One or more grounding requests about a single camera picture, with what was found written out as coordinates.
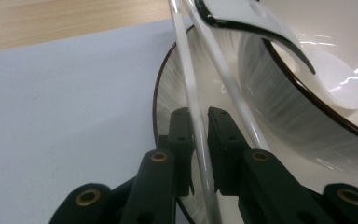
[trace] wooden surface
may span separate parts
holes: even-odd
[[[169,17],[167,0],[0,0],[0,49]]]

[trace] white dish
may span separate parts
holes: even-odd
[[[237,55],[243,35],[239,32],[221,30],[213,30],[213,34],[225,53],[232,71],[238,74]],[[240,118],[235,111],[234,105],[228,98],[227,91],[213,66],[213,62],[209,57],[206,48],[201,44],[197,32],[191,30],[188,33],[188,39],[189,46],[192,49],[192,59],[197,83],[199,84],[199,96],[204,118],[207,118],[206,113],[210,106],[225,109],[236,120],[244,133],[245,138],[249,140],[246,131],[241,125]],[[171,112],[175,109],[187,106],[185,86],[180,66],[176,48],[173,46],[161,66],[156,84],[153,113],[156,137],[159,134],[168,133]],[[328,183],[344,182],[358,187],[358,175],[354,175],[353,172],[348,172],[347,170],[342,170],[339,167],[334,167],[328,160],[318,161],[317,158],[312,158],[311,156],[304,157],[303,152],[298,153],[301,148],[298,148],[298,146],[295,146],[290,142],[288,143],[284,141],[283,138],[267,125],[266,123],[261,123],[261,128],[271,146],[271,150],[301,184],[318,192],[322,192],[323,187]],[[352,153],[347,156],[356,157],[356,154]],[[193,160],[193,162],[193,181],[195,182],[196,194],[194,197],[185,199],[184,204],[196,223],[203,223],[205,219],[205,208],[200,203],[202,202],[200,199],[202,198],[202,193],[200,192],[200,183],[198,182],[200,181],[198,175],[199,171],[197,170],[198,166],[196,165],[196,160]],[[225,200],[229,200],[228,204],[230,204],[230,206],[221,206],[223,221],[226,223],[235,223],[236,221],[241,220],[238,212],[236,212],[238,210],[235,208],[237,206],[235,199],[219,197],[220,204],[227,204]]]
[[[282,140],[301,151],[303,156],[358,174],[358,117],[354,120],[358,110],[336,106],[358,108],[358,92],[351,92],[358,91],[358,76],[355,75],[358,73],[358,33],[354,32],[358,31],[358,4],[352,6],[350,2],[346,5],[336,1],[328,4],[325,1],[277,4],[263,1],[274,12],[286,16],[286,23],[297,36],[312,34],[330,39],[324,42],[300,41],[304,45],[311,43],[317,46],[310,46],[306,51],[316,67],[326,72],[319,77],[318,74],[313,76],[309,72],[310,67],[300,60],[297,60],[295,71],[289,69],[287,60],[280,57],[269,41],[260,38],[260,35],[277,35],[264,27],[269,25],[270,16],[259,17],[266,22],[256,24],[248,20],[255,15],[241,13],[247,11],[251,3],[244,0],[231,0],[229,3],[232,5],[198,0],[196,6],[205,22],[213,27],[256,34],[243,35],[238,49],[242,90],[255,115]],[[230,14],[229,9],[234,5],[235,10]],[[341,25],[343,12],[349,18],[346,20],[348,26]],[[281,23],[277,26],[282,29],[285,26]],[[335,42],[335,38],[340,38],[339,43]],[[339,73],[338,76],[332,75],[331,65],[333,72]],[[343,76],[342,73],[347,72],[348,76]],[[330,77],[343,80],[338,84],[329,83]]]

